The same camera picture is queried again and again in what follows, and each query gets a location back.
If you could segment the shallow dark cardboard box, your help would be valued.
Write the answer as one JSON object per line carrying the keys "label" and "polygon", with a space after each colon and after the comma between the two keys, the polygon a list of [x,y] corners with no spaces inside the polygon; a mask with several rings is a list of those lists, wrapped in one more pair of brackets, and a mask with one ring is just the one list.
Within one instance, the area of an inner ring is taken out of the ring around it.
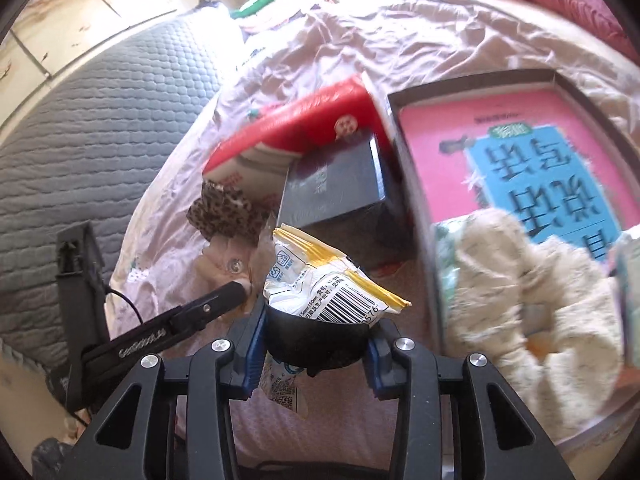
{"label": "shallow dark cardboard box", "polygon": [[555,70],[505,70],[393,93],[396,150],[416,222],[430,339],[446,347],[454,280],[436,240],[484,207],[510,211],[530,238],[550,236],[606,263],[639,221],[632,143]]}

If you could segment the white floral scrunchie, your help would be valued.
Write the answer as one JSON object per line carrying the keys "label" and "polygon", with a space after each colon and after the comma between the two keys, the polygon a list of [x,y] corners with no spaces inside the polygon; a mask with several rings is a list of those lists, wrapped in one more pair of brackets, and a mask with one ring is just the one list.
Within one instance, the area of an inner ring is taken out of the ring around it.
{"label": "white floral scrunchie", "polygon": [[574,436],[608,402],[624,364],[612,278],[584,248],[556,236],[532,242],[500,209],[464,219],[454,268],[447,352],[484,353],[552,440]]}

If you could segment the grey quilted headboard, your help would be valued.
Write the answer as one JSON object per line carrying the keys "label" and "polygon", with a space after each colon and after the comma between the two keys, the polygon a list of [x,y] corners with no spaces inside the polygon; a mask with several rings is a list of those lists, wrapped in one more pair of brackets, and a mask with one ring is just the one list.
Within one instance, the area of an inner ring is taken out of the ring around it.
{"label": "grey quilted headboard", "polygon": [[1,148],[1,352],[32,370],[64,362],[58,233],[90,222],[112,272],[134,208],[219,88],[212,17],[138,32],[75,70]]}

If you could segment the tree wall painting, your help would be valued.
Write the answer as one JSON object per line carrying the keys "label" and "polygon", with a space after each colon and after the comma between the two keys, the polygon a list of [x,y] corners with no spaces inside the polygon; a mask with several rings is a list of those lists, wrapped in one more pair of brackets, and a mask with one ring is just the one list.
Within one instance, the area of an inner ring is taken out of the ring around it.
{"label": "tree wall painting", "polygon": [[99,44],[175,10],[174,0],[29,0],[1,41],[1,119]]}

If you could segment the dark blue box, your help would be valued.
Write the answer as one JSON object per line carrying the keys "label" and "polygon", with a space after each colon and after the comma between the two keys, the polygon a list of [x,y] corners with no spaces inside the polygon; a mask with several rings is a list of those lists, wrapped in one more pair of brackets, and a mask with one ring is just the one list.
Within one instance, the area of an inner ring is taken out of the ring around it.
{"label": "dark blue box", "polygon": [[278,214],[371,271],[413,256],[404,193],[371,133],[358,133],[293,162]]}

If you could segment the green floral tissue pack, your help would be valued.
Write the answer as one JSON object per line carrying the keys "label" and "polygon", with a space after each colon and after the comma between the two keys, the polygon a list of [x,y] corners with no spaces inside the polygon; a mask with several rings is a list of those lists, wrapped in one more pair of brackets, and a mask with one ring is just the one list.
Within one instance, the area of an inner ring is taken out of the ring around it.
{"label": "green floral tissue pack", "polygon": [[456,217],[435,224],[437,274],[439,280],[440,310],[446,318],[457,289],[459,265],[457,244],[461,238],[466,217]]}

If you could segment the red tissue box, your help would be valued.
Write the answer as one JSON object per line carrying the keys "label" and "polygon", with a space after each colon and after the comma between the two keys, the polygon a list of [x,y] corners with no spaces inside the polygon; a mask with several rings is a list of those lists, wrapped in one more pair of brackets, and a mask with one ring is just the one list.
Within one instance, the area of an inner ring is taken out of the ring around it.
{"label": "red tissue box", "polygon": [[218,144],[202,176],[272,206],[295,159],[359,131],[373,133],[383,155],[393,153],[390,121],[365,73],[270,108]]}

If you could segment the pink quilt bedspread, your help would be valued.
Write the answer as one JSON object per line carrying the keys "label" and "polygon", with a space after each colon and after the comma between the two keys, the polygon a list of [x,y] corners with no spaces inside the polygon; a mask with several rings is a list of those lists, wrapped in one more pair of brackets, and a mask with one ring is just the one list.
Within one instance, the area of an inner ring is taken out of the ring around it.
{"label": "pink quilt bedspread", "polygon": [[[194,269],[204,247],[186,211],[200,192],[213,148],[245,124],[256,105],[288,102],[356,73],[379,96],[442,78],[557,70],[630,140],[639,136],[639,71],[611,49],[554,32],[483,0],[402,0],[360,12],[312,10],[271,34],[221,85],[144,192],[127,228],[112,282],[154,315],[204,294]],[[360,365],[303,377],[300,417],[256,392],[232,405],[241,465],[268,460],[337,462],[384,469],[396,406],[372,396]]]}

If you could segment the pink blue book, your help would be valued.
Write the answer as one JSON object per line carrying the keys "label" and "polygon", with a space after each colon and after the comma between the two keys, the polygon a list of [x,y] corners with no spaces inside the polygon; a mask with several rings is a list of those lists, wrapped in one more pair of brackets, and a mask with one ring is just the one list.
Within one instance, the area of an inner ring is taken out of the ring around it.
{"label": "pink blue book", "polygon": [[556,236],[600,261],[639,222],[636,180],[559,92],[411,104],[399,123],[435,222],[499,208],[533,242]]}

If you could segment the cream plush doll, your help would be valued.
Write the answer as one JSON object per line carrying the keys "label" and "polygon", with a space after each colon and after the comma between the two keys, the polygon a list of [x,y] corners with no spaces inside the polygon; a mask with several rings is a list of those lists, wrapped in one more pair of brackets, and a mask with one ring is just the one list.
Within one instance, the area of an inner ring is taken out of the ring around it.
{"label": "cream plush doll", "polygon": [[255,247],[245,238],[214,235],[194,261],[194,268],[204,280],[219,288],[238,282],[249,295],[253,291],[250,259]]}

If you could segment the yellow white snack packet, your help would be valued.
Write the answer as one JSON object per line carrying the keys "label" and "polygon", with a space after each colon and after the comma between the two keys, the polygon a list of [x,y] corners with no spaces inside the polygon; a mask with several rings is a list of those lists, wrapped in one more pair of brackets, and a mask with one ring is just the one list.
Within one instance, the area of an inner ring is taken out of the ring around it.
{"label": "yellow white snack packet", "polygon": [[268,356],[260,388],[301,418],[308,404],[296,384],[359,361],[369,330],[411,302],[376,284],[348,255],[292,226],[272,232],[274,263],[265,278]]}

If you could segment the leopard print scrunchie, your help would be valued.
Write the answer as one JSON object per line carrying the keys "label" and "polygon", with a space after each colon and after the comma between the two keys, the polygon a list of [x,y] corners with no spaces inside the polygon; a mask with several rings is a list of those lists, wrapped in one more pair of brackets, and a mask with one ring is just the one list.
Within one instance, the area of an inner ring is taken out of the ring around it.
{"label": "leopard print scrunchie", "polygon": [[216,235],[238,236],[252,245],[258,243],[270,216],[270,209],[253,203],[239,188],[209,180],[203,182],[201,196],[186,212],[190,225],[206,240]]}

